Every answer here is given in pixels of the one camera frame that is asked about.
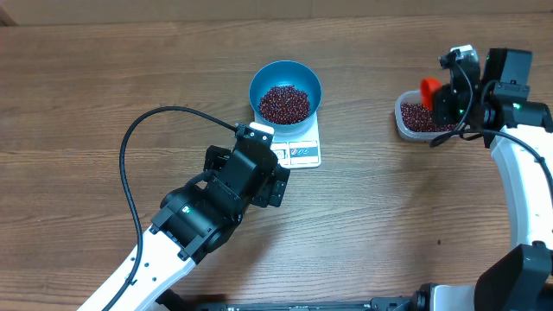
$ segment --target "pile of beans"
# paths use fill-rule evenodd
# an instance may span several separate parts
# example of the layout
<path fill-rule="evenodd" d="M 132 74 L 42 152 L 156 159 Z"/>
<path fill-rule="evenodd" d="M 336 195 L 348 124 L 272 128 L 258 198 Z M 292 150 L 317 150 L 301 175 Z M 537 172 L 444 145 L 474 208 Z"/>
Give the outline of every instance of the pile of beans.
<path fill-rule="evenodd" d="M 450 131 L 456 124 L 436 125 L 432 122 L 432 112 L 422 104 L 401 104 L 401 117 L 405 126 L 415 132 Z"/>
<path fill-rule="evenodd" d="M 308 94 L 294 86 L 275 86 L 261 98 L 259 112 L 274 124 L 296 124 L 309 117 Z"/>

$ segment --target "clear plastic container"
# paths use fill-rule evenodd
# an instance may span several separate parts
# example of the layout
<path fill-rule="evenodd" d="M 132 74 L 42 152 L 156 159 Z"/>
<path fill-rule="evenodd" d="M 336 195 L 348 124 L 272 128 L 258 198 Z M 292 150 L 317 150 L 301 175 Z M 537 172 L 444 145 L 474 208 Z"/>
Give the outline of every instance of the clear plastic container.
<path fill-rule="evenodd" d="M 399 132 L 399 136 L 402 137 L 406 141 L 421 142 L 421 143 L 426 142 L 426 143 L 428 143 L 432 139 L 436 138 L 437 136 L 439 136 L 443 133 L 447 133 L 445 131 L 443 131 L 443 132 L 415 132 L 415 131 L 409 130 L 405 126 L 404 119 L 401 116 L 401 104 L 403 104 L 403 103 L 421 104 L 422 102 L 423 102 L 423 99 L 421 98 L 421 92 L 420 91 L 407 91 L 397 99 L 396 109 L 395 109 L 397 132 Z"/>

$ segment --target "wooden table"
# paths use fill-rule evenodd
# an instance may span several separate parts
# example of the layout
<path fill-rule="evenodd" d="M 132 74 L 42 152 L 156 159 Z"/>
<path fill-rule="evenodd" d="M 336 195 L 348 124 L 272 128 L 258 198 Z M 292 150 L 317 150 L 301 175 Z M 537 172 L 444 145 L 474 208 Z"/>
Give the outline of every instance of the wooden table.
<path fill-rule="evenodd" d="M 173 289 L 228 301 L 364 300 L 462 284 L 509 251 L 499 173 L 482 142 L 402 141 L 393 105 L 472 43 L 534 52 L 531 100 L 553 103 L 551 14 L 188 22 L 0 29 L 0 309 L 74 310 L 136 243 L 118 176 L 130 123 L 160 105 L 249 122 L 253 74 L 281 59 L 324 88 L 322 165 L 280 208 L 252 207 Z M 227 130 L 165 113 L 127 172 L 143 226 Z"/>

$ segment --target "wall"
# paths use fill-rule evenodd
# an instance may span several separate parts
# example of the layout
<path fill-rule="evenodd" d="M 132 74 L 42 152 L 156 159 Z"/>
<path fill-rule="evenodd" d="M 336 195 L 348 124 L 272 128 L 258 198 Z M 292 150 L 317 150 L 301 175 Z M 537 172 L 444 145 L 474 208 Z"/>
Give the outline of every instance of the wall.
<path fill-rule="evenodd" d="M 13 25 L 549 12 L 552 0 L 3 0 Z"/>

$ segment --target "blue bowl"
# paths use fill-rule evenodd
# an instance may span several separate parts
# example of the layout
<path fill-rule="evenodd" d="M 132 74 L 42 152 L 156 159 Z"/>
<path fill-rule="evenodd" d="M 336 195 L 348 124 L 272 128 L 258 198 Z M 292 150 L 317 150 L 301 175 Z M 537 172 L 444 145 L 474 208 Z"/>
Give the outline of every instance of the blue bowl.
<path fill-rule="evenodd" d="M 297 90 L 308 94 L 311 104 L 309 117 L 296 124 L 273 124 L 261 116 L 259 104 L 261 98 L 274 86 L 295 86 Z M 280 60 L 261 68 L 250 84 L 250 104 L 256 115 L 273 127 L 276 133 L 296 133 L 313 122 L 313 116 L 319 109 L 322 99 L 322 87 L 317 75 L 308 67 L 292 60 Z"/>

